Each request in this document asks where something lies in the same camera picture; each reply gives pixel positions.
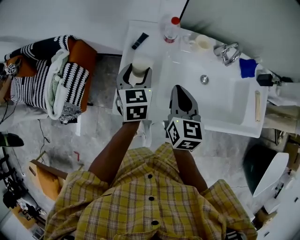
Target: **floor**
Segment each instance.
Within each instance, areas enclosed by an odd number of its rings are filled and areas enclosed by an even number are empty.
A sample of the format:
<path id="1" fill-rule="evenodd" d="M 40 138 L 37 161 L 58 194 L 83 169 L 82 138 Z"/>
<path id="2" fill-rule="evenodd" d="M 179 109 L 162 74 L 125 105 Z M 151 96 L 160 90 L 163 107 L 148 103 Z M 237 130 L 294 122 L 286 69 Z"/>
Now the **floor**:
<path id="1" fill-rule="evenodd" d="M 112 114 L 115 79 L 120 66 L 120 57 L 99 56 L 92 80 L 89 101 L 94 105 L 82 114 L 81 135 L 75 134 L 75 124 L 62 125 L 51 119 L 41 120 L 41 128 L 50 143 L 45 141 L 43 150 L 46 164 L 65 172 L 72 172 L 83 165 L 88 169 L 97 154 L 110 141 L 122 125 L 122 118 Z M 10 133 L 19 135 L 25 145 L 7 149 L 10 161 L 17 171 L 24 173 L 24 183 L 37 203 L 48 212 L 53 201 L 33 186 L 27 178 L 27 164 L 37 158 L 43 146 L 43 135 L 37 120 L 12 126 Z M 161 123 L 152 126 L 152 145 L 155 150 L 164 139 Z M 249 145 L 255 139 L 245 136 L 206 131 L 206 141 L 193 152 L 196 164 L 207 184 L 210 186 L 218 179 L 225 179 L 237 197 L 253 212 L 260 207 L 260 200 L 253 199 L 246 183 L 242 160 Z M 134 139 L 131 148 L 140 147 L 140 139 Z M 77 161 L 75 151 L 80 154 Z"/>

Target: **black and white striped fabric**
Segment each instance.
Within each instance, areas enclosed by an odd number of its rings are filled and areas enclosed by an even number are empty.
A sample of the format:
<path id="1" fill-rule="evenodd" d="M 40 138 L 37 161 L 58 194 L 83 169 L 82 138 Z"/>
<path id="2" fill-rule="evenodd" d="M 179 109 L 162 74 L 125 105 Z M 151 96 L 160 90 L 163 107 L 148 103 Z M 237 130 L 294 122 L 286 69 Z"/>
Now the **black and white striped fabric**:
<path id="1" fill-rule="evenodd" d="M 5 61 L 7 61 L 8 59 L 19 55 L 22 55 L 31 61 L 50 59 L 61 48 L 69 51 L 69 38 L 76 39 L 74 36 L 71 35 L 64 35 L 45 39 L 33 44 L 26 45 L 9 54 L 6 54 L 4 59 Z"/>
<path id="2" fill-rule="evenodd" d="M 64 87 L 67 88 L 66 102 L 79 106 L 83 97 L 85 83 L 88 80 L 89 72 L 76 63 L 67 63 L 62 78 Z"/>
<path id="3" fill-rule="evenodd" d="M 11 99 L 46 109 L 44 89 L 50 65 L 51 60 L 38 60 L 37 74 L 33 77 L 14 77 L 11 82 Z"/>

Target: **blue sponge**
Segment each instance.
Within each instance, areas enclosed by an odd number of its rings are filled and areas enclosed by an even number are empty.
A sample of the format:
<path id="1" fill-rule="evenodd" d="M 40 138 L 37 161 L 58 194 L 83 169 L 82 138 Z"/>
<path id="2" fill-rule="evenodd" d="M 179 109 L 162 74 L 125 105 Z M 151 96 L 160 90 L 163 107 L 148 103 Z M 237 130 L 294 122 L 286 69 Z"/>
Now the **blue sponge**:
<path id="1" fill-rule="evenodd" d="M 240 74 L 242 78 L 255 77 L 255 69 L 257 63 L 254 59 L 242 59 L 240 58 Z"/>

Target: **black container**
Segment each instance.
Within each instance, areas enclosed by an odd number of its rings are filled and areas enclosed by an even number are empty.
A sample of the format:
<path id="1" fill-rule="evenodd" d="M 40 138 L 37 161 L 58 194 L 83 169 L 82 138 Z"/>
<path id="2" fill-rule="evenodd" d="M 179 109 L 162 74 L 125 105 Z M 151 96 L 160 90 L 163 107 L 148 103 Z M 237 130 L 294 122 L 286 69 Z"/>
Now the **black container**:
<path id="1" fill-rule="evenodd" d="M 275 150 L 261 145 L 254 145 L 247 152 L 243 168 L 252 195 L 276 154 Z"/>

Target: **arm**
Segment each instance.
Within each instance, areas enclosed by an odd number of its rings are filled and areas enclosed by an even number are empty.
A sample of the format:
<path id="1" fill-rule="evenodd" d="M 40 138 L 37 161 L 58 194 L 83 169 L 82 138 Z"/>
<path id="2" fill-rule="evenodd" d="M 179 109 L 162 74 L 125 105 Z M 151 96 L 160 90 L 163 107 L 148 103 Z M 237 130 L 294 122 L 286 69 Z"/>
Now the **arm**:
<path id="1" fill-rule="evenodd" d="M 139 121 L 125 123 L 92 162 L 89 172 L 110 185 L 139 125 Z"/>
<path id="2" fill-rule="evenodd" d="M 173 149 L 173 152 L 183 183 L 195 187 L 199 193 L 206 190 L 207 184 L 200 174 L 191 153 L 179 149 Z"/>

